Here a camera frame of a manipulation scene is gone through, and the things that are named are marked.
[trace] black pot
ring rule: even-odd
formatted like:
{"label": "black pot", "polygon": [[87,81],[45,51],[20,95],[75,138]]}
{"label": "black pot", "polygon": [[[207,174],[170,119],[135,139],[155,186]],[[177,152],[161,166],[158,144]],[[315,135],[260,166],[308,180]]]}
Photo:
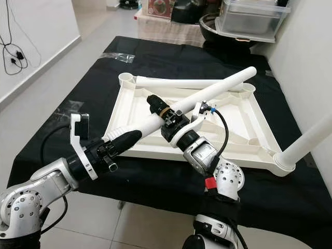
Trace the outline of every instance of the black pot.
{"label": "black pot", "polygon": [[227,50],[248,49],[257,43],[257,41],[248,39],[239,39],[219,35],[214,24],[214,20],[218,16],[218,13],[213,13],[207,14],[199,19],[199,26],[201,28],[202,35],[207,42],[214,43],[220,46],[220,48],[225,48]]}

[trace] black connector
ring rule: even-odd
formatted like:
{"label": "black connector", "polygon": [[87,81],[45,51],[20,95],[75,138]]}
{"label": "black connector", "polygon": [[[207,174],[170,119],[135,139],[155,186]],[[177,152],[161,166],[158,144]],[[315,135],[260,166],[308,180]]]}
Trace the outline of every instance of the black connector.
{"label": "black connector", "polygon": [[81,121],[75,123],[75,136],[82,140],[89,139],[89,114],[81,114]]}
{"label": "black connector", "polygon": [[19,60],[23,60],[24,56],[20,51],[16,51],[16,58],[19,59]]}
{"label": "black connector", "polygon": [[162,119],[165,119],[164,116],[166,115],[170,106],[166,104],[164,100],[153,94],[148,96],[146,101],[150,104],[151,113],[156,113]]}

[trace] red tag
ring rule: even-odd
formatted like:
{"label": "red tag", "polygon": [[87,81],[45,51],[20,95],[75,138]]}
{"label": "red tag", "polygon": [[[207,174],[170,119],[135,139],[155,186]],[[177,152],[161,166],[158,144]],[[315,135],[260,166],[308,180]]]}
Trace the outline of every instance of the red tag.
{"label": "red tag", "polygon": [[205,179],[205,186],[207,189],[217,188],[217,182],[214,177]]}

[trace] white plastic bracket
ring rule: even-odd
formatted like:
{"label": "white plastic bracket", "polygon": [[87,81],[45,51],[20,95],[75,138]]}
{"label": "white plastic bracket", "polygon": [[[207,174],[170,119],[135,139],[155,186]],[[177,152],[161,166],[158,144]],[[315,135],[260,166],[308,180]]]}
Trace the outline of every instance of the white plastic bracket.
{"label": "white plastic bracket", "polygon": [[194,131],[199,131],[202,127],[203,121],[205,120],[206,114],[200,114],[199,109],[200,106],[202,105],[201,102],[197,102],[194,110],[192,111],[192,116],[191,116],[191,122],[184,126],[181,130],[179,130],[175,136],[172,138],[170,141],[170,145],[173,148],[177,148],[177,142],[179,139],[188,131],[194,130]]}
{"label": "white plastic bracket", "polygon": [[75,123],[81,121],[81,115],[80,114],[71,114],[71,145],[74,148],[79,160],[83,164],[84,168],[88,172],[89,176],[92,180],[95,180],[98,178],[96,172],[94,171],[89,159],[84,153],[83,148],[80,144],[80,136],[75,135]]}

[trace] white pvc pipe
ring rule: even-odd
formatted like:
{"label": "white pvc pipe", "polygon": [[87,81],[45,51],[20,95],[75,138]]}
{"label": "white pvc pipe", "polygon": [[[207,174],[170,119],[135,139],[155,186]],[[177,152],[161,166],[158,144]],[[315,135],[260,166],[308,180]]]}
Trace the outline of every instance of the white pvc pipe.
{"label": "white pvc pipe", "polygon": [[332,133],[332,113],[310,128],[285,151],[274,155],[278,166],[293,170],[295,164]]}
{"label": "white pvc pipe", "polygon": [[[219,82],[220,79],[157,79],[137,76],[136,86],[138,87],[169,87],[169,88],[185,88],[185,89],[203,89]],[[243,82],[230,91],[240,92],[243,88]]]}
{"label": "white pvc pipe", "polygon": [[[228,91],[230,88],[238,85],[239,83],[250,79],[251,77],[255,76],[256,73],[257,71],[253,66],[248,67],[236,74],[220,80],[219,82],[197,93],[194,93],[191,96],[186,97],[185,99],[174,103],[170,107],[173,110],[181,110],[183,113],[187,113],[195,107],[197,102],[211,100],[212,98]],[[151,114],[150,116],[145,117],[135,124],[115,129],[108,133],[107,136],[110,140],[113,140],[128,131],[140,130],[142,132],[142,138],[144,138],[158,130],[163,124],[164,120],[162,118],[160,118],[157,114]]]}

